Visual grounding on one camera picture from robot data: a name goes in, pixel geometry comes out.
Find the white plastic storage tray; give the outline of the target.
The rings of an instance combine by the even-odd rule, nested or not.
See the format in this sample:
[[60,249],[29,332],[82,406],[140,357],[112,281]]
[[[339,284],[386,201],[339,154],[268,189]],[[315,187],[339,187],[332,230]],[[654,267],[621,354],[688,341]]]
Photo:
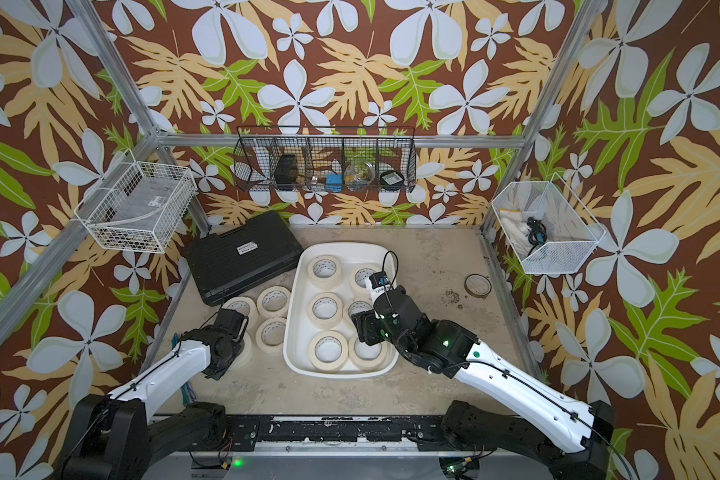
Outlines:
[[[380,245],[358,242],[328,242],[306,248],[299,260],[294,276],[294,283],[291,289],[290,305],[287,312],[287,327],[283,346],[283,357],[288,367],[295,373],[322,379],[370,379],[382,376],[395,366],[399,358],[393,347],[388,347],[388,356],[385,364],[377,371],[360,371],[349,360],[337,372],[326,373],[317,371],[309,360],[308,347],[311,340],[319,333],[328,331],[314,327],[308,318],[307,307],[310,300],[323,292],[336,294],[343,300],[342,321],[334,329],[342,333],[347,341],[357,336],[357,331],[352,323],[351,316],[354,313],[368,310],[371,307],[371,297],[356,297],[350,288],[351,269],[354,266],[370,263],[380,267],[389,275],[395,272],[392,263],[382,265],[382,260],[388,250]],[[342,264],[343,280],[338,288],[330,291],[322,291],[314,286],[308,279],[307,267],[312,259],[321,255],[336,257]]]

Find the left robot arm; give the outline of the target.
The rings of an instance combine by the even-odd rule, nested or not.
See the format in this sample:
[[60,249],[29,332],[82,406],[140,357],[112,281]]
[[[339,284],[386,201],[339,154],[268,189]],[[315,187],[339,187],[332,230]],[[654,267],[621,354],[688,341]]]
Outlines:
[[192,377],[218,380],[243,352],[249,318],[219,309],[184,333],[158,363],[106,395],[89,394],[73,409],[55,479],[140,479],[172,453],[195,443],[221,444],[225,408],[194,402],[153,422],[160,407]]

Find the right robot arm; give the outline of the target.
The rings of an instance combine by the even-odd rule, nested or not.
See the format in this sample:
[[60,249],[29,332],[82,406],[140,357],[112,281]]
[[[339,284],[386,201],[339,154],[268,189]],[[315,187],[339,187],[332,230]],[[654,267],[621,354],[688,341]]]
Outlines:
[[454,401],[441,421],[454,449],[507,450],[545,465],[556,479],[603,479],[611,458],[613,409],[558,392],[500,357],[450,320],[431,320],[385,272],[365,281],[372,306],[352,315],[359,339],[387,342],[411,364],[471,386],[510,409],[499,415]]

